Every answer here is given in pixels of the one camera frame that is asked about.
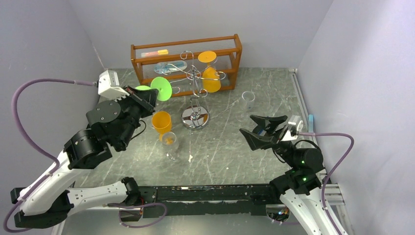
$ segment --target round metal base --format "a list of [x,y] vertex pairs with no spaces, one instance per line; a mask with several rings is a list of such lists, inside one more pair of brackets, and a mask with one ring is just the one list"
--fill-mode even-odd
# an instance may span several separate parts
[[182,123],[189,130],[201,130],[208,124],[209,116],[209,112],[204,107],[190,105],[182,113]]

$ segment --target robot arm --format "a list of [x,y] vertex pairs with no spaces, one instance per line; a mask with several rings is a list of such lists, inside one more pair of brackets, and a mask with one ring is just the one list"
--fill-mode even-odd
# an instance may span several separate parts
[[337,234],[324,210],[328,210],[342,234],[347,234],[331,207],[324,208],[322,204],[321,182],[316,176],[324,169],[320,149],[313,143],[315,148],[296,148],[297,144],[291,142],[302,129],[300,118],[292,116],[282,128],[278,126],[286,122],[287,116],[251,115],[251,119],[258,125],[252,132],[240,129],[251,150],[271,148],[291,167],[270,182],[275,197],[290,209],[309,235]]
[[140,127],[140,119],[154,112],[157,90],[111,87],[108,86],[111,81],[117,84],[116,73],[113,80],[109,78],[111,73],[104,72],[99,86],[103,95],[112,100],[101,102],[87,112],[89,128],[80,130],[64,145],[58,156],[59,168],[50,175],[54,163],[30,186],[11,191],[15,204],[23,200],[23,195],[43,176],[49,176],[21,203],[20,211],[14,216],[16,227],[48,228],[79,211],[108,203],[141,205],[138,185],[129,177],[98,188],[68,188],[76,179],[112,157],[108,144],[116,151],[124,151],[135,129]]

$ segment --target yellow object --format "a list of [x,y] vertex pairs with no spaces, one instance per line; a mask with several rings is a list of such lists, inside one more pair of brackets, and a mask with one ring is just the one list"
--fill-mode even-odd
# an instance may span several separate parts
[[166,144],[171,145],[174,142],[172,137],[166,139]]
[[[209,67],[203,72],[202,77],[210,79],[219,79],[219,76],[217,76],[216,73],[217,71],[214,68]],[[203,79],[202,83],[203,88],[206,89],[206,91],[209,93],[217,92],[221,87],[220,80],[215,81]]]
[[168,50],[167,50],[167,49],[164,49],[164,50],[158,50],[158,51],[157,51],[157,54],[159,54],[159,55],[168,55]]
[[151,119],[154,129],[160,134],[159,139],[164,133],[171,131],[171,116],[168,112],[159,111]]
[[213,51],[204,51],[199,54],[197,59],[202,63],[210,63],[216,59],[216,53]]

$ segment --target metal cup holder stand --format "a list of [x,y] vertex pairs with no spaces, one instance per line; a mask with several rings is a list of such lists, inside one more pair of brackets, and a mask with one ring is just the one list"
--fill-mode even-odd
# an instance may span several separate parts
[[224,72],[220,72],[217,71],[216,72],[216,76],[219,77],[217,79],[213,79],[213,78],[203,78],[202,77],[202,73],[208,69],[209,67],[212,67],[218,60],[218,57],[216,57],[216,59],[210,63],[209,66],[207,66],[204,70],[199,71],[197,70],[196,66],[194,66],[194,54],[193,52],[189,51],[189,50],[185,50],[180,54],[180,58],[182,60],[187,60],[187,56],[191,54],[192,56],[192,64],[190,66],[190,70],[188,71],[183,71],[180,68],[176,67],[173,64],[165,64],[161,71],[164,75],[169,75],[172,72],[170,70],[168,70],[168,73],[164,73],[163,69],[165,66],[169,65],[171,67],[174,67],[175,69],[177,69],[178,71],[184,72],[186,74],[186,78],[181,79],[181,80],[177,80],[177,81],[173,81],[173,82],[178,82],[178,81],[183,81],[183,80],[190,80],[189,83],[191,85],[191,89],[193,94],[190,97],[190,106],[187,107],[183,113],[182,113],[182,123],[183,125],[190,130],[200,130],[202,128],[204,128],[207,123],[209,122],[209,112],[208,110],[201,106],[199,103],[199,98],[204,98],[208,95],[208,92],[206,89],[203,88],[199,88],[199,84],[198,84],[198,80],[202,79],[202,80],[214,80],[214,81],[219,81],[219,80],[223,80],[226,78],[226,74]]

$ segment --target clear glass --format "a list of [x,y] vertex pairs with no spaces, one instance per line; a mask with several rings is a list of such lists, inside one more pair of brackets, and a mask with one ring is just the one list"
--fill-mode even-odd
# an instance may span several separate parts
[[249,115],[251,109],[254,107],[255,94],[250,91],[242,93],[241,98],[238,100],[239,110],[237,110],[236,119],[239,122],[249,121]]
[[161,137],[161,142],[163,143],[163,152],[166,157],[172,161],[177,161],[178,158],[178,149],[179,142],[176,135],[173,132],[164,133]]

